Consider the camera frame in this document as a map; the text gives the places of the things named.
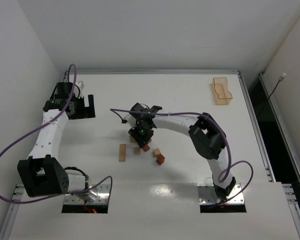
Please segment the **long dark wood block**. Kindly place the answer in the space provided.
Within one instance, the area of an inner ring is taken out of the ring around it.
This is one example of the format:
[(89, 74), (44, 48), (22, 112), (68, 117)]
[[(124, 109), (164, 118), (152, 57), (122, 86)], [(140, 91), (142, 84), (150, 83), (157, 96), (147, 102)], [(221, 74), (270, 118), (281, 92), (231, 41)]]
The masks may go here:
[(150, 150), (149, 145), (148, 145), (148, 144), (144, 145), (144, 146), (142, 147), (142, 150), (143, 150), (144, 152), (149, 151), (149, 150)]

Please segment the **long light wood block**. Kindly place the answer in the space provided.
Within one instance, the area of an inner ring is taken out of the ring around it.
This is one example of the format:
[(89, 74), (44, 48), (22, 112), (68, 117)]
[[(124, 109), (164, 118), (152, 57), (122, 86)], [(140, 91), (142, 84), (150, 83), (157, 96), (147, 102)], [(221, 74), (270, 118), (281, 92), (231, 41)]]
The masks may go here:
[(119, 162), (125, 162), (126, 161), (126, 150), (127, 150), (127, 145), (126, 144), (120, 144), (119, 145), (119, 157), (118, 157)]

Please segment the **transparent orange plastic tray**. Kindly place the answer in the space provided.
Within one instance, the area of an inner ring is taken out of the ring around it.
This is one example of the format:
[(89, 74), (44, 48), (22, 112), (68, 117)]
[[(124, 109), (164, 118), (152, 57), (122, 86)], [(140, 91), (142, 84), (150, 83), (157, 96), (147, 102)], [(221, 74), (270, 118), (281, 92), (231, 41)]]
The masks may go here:
[(211, 88), (216, 105), (228, 105), (233, 99), (226, 77), (214, 77), (211, 82)]

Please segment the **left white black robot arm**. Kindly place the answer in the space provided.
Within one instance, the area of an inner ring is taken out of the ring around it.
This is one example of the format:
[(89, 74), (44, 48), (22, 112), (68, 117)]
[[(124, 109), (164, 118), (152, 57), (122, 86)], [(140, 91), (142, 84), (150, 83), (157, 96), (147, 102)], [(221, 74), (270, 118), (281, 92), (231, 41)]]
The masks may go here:
[(88, 176), (68, 174), (58, 161), (62, 134), (69, 120), (94, 118), (94, 96), (83, 95), (84, 83), (59, 82), (56, 91), (43, 107), (43, 128), (27, 159), (20, 160), (17, 170), (29, 197), (46, 197), (84, 191)]

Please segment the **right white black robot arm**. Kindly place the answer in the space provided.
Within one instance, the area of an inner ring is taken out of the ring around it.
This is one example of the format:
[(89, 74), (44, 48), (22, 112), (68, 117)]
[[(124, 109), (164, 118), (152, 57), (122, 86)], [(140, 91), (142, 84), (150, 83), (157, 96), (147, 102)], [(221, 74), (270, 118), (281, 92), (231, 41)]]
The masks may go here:
[(226, 134), (208, 113), (160, 113), (136, 103), (123, 118), (130, 125), (129, 135), (140, 148), (145, 147), (154, 129), (165, 129), (190, 137), (197, 153), (207, 160), (216, 195), (223, 201), (233, 190), (236, 179), (231, 174), (232, 157)]

